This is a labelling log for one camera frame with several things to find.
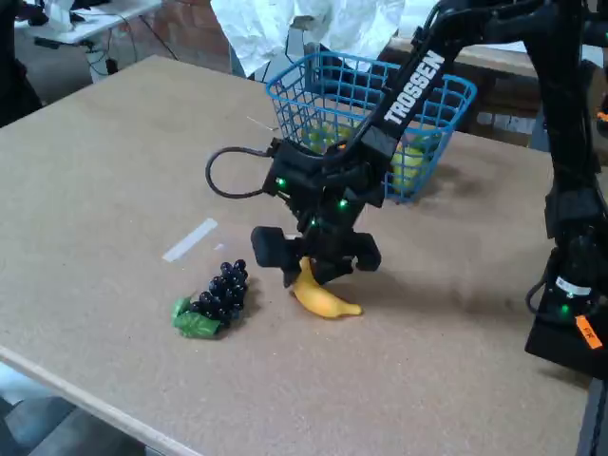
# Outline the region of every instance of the black robotic arm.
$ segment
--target black robotic arm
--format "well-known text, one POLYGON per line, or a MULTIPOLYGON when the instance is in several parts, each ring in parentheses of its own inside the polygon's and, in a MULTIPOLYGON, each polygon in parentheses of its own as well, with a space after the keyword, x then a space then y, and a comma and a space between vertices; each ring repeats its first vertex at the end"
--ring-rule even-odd
POLYGON ((319 283, 351 273, 353 262, 360 270, 377 269, 381 255, 373 237, 355 233, 353 225, 365 204, 383 204, 383 179, 415 113, 462 48, 521 40, 539 78, 554 170, 545 220, 556 242, 541 281, 526 297, 537 323, 546 326, 541 343, 533 330, 526 349, 608 377, 605 358, 599 363, 595 354, 580 355, 579 334, 575 346, 554 347, 543 332, 556 332, 553 342, 560 344, 576 318, 596 314, 599 298, 608 294, 608 210, 596 179, 599 164, 580 69, 582 42, 605 44, 606 23, 598 19, 581 0, 440 1, 416 30, 408 62, 346 143, 319 157, 290 140, 273 140, 273 165, 262 189, 285 200, 301 237, 285 239, 280 228, 257 227, 252 242, 258 264, 280 268, 285 286, 299 274, 302 257, 312 259, 319 283), (541 304, 534 308, 531 297, 542 287, 541 304))

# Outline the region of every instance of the brick wall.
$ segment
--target brick wall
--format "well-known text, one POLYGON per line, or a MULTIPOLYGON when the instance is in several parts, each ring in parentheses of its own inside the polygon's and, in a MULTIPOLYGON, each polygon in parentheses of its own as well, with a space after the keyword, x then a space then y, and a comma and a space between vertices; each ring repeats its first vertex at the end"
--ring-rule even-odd
MULTIPOLYGON (((180 60, 230 72, 228 40, 211 9, 210 0, 165 0, 161 9, 144 18, 180 60)), ((130 24, 142 55, 168 55, 142 21, 133 20, 130 24)))

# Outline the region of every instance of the banana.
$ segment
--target banana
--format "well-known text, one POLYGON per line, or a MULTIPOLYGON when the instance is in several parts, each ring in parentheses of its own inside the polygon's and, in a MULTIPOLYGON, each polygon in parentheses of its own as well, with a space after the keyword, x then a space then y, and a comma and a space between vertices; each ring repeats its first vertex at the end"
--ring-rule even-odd
POLYGON ((341 315, 360 315, 361 306, 350 304, 334 296, 314 280, 311 261, 304 256, 300 259, 302 272, 294 283, 294 294, 297 300, 313 314, 325 318, 337 318, 341 315))

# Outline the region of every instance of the orange label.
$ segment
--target orange label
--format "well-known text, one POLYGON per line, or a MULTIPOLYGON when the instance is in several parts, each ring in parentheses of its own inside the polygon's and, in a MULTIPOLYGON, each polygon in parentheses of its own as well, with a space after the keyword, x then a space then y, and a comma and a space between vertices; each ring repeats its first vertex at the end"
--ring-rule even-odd
POLYGON ((580 333, 585 338, 587 344, 589 345, 589 347, 591 347, 592 350, 598 349, 602 346, 601 340, 599 340, 598 335, 595 331, 593 331, 593 328, 591 328, 589 320, 587 320, 585 315, 577 316, 577 326, 579 327, 580 333))

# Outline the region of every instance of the cable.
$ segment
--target cable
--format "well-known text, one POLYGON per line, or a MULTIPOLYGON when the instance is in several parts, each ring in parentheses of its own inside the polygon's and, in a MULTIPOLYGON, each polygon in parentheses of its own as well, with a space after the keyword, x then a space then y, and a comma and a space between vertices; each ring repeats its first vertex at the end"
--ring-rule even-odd
POLYGON ((604 409, 606 408, 606 395, 608 390, 608 382, 603 380, 601 382, 601 392, 599 393, 598 399, 598 411, 596 412, 596 423, 593 427, 593 436, 591 437, 591 447, 589 449, 589 456, 598 455, 599 445, 599 434, 601 433, 601 423, 604 419, 604 409))
MULTIPOLYGON (((97 59, 94 62, 89 62, 88 60, 86 61, 88 63, 88 68, 93 70, 94 72, 96 72, 97 74, 99 74, 100 76, 109 76, 109 74, 107 73, 102 73, 100 72, 94 65, 95 64, 99 64, 103 59, 107 58, 109 55, 109 51, 110 51, 110 44, 112 42, 112 29, 109 30, 109 33, 107 35, 107 44, 105 45, 105 49, 103 49, 102 52, 102 56, 97 59)), ((86 52, 86 54, 94 54, 99 52, 98 50, 93 50, 92 47, 89 47, 88 51, 86 52)))
POLYGON ((137 48, 135 46, 135 38, 133 37, 133 28, 131 28, 129 21, 127 21, 124 16, 117 12, 78 12, 78 14, 80 14, 81 16, 118 16, 123 19, 124 24, 128 28, 129 38, 131 39, 131 46, 133 47, 133 63, 138 62, 140 60, 137 48))
POLYGON ((167 49, 167 52, 169 52, 169 53, 170 53, 170 54, 173 56, 173 58, 179 62, 179 61, 180 61, 180 59, 178 59, 178 56, 177 56, 177 55, 175 55, 175 52, 173 52, 173 50, 171 50, 171 47, 169 47, 169 45, 167 45, 167 44, 166 44, 166 43, 163 41, 163 39, 162 39, 162 38, 159 36, 159 34, 158 34, 156 31, 154 31, 154 29, 153 29, 152 27, 150 27, 150 25, 147 23, 147 21, 146 21, 145 19, 143 19, 143 17, 141 17, 141 16, 140 16, 140 19, 142 20, 143 24, 144 24, 146 27, 148 27, 148 29, 149 29, 149 30, 150 30, 150 32, 151 32, 151 33, 152 33, 152 34, 153 34, 153 35, 156 37, 156 39, 157 39, 157 40, 159 40, 159 43, 161 43, 161 44, 162 44, 162 46, 163 46, 165 49, 167 49))
POLYGON ((261 150, 250 149, 249 147, 229 146, 229 147, 221 148, 219 151, 214 153, 209 158, 209 161, 207 162, 207 165, 205 166, 205 179, 207 180, 209 187, 211 187, 211 190, 213 190, 214 193, 220 195, 221 197, 227 198, 229 200, 244 200, 246 198, 256 197, 257 195, 261 195, 262 193, 264 193, 264 191, 261 188, 259 190, 254 190, 253 192, 247 192, 247 193, 226 193, 222 190, 219 190, 216 187, 216 185, 213 183, 213 180, 211 179, 211 167, 213 166, 213 162, 219 156, 221 156, 223 154, 227 154, 228 152, 238 152, 238 153, 249 154, 249 155, 253 155, 256 157, 262 157, 262 158, 270 157, 270 155, 266 152, 262 152, 261 150))
MULTIPOLYGON (((544 321, 547 321, 549 323, 554 323, 556 325, 567 325, 567 326, 573 325, 574 321, 572 321, 570 319, 564 320, 564 319, 557 318, 554 315, 552 315, 551 313, 539 311, 538 308, 536 308, 532 305, 532 298, 543 286, 546 286, 547 278, 548 278, 548 273, 545 268, 544 272, 542 273, 541 280, 539 280, 530 289, 530 291, 528 291, 528 293, 525 294, 524 300, 525 300, 525 305, 528 308, 528 311, 530 311, 533 315, 537 316, 538 318, 540 318, 544 321)), ((595 315, 598 312, 598 310, 599 310, 599 300, 595 300, 595 302, 593 302, 593 304, 592 304, 591 310, 587 313, 582 313, 581 315, 584 317, 589 317, 589 316, 595 315)))

